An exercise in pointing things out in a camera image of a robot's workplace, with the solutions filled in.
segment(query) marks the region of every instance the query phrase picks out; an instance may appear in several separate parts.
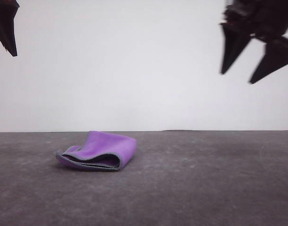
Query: black robotic claw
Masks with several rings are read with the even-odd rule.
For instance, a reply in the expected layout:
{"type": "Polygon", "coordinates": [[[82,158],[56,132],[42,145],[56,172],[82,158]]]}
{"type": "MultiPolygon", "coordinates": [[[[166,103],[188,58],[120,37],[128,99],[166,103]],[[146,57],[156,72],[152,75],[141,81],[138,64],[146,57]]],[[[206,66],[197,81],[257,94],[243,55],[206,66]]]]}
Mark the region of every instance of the black robotic claw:
{"type": "Polygon", "coordinates": [[[12,56],[17,56],[13,20],[18,8],[16,0],[0,0],[0,41],[12,56]]]}
{"type": "Polygon", "coordinates": [[[231,67],[252,37],[266,43],[265,55],[250,82],[288,65],[288,0],[232,0],[221,26],[225,35],[221,73],[231,67]]]}

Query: microfiber cloth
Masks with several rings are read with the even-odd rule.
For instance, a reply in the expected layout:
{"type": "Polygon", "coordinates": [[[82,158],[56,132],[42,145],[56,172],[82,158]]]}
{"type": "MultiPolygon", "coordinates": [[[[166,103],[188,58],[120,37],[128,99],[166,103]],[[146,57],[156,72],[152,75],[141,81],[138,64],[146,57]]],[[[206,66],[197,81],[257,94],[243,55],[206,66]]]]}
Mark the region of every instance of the microfiber cloth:
{"type": "Polygon", "coordinates": [[[64,165],[81,170],[120,170],[133,157],[136,140],[118,134],[90,131],[84,146],[58,151],[56,158],[64,165]]]}

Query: purple cloth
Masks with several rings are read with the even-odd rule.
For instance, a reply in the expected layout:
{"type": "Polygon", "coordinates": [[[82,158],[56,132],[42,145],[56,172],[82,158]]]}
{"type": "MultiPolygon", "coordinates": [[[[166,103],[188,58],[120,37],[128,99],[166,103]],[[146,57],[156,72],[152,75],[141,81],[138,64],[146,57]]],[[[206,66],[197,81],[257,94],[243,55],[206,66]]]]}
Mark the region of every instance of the purple cloth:
{"type": "Polygon", "coordinates": [[[132,158],[136,140],[123,135],[90,131],[84,146],[57,152],[64,165],[81,170],[120,170],[132,158]]]}

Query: gray concrete floor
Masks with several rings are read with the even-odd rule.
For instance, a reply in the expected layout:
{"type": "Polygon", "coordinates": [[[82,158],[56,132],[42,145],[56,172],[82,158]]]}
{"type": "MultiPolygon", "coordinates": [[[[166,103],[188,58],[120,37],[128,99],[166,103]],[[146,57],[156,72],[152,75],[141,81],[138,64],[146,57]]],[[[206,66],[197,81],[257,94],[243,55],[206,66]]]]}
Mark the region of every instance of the gray concrete floor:
{"type": "Polygon", "coordinates": [[[54,157],[87,133],[0,133],[0,226],[288,226],[288,131],[118,134],[132,161],[90,172],[54,157]]]}

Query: white backdrop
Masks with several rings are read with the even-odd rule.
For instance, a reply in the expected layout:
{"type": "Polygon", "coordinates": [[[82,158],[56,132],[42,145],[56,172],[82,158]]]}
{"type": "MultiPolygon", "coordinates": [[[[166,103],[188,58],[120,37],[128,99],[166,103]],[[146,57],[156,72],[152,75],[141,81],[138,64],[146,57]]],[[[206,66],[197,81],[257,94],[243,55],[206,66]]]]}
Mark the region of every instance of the white backdrop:
{"type": "Polygon", "coordinates": [[[1,131],[288,129],[288,66],[253,41],[219,75],[224,0],[19,0],[0,44],[1,131]]]}

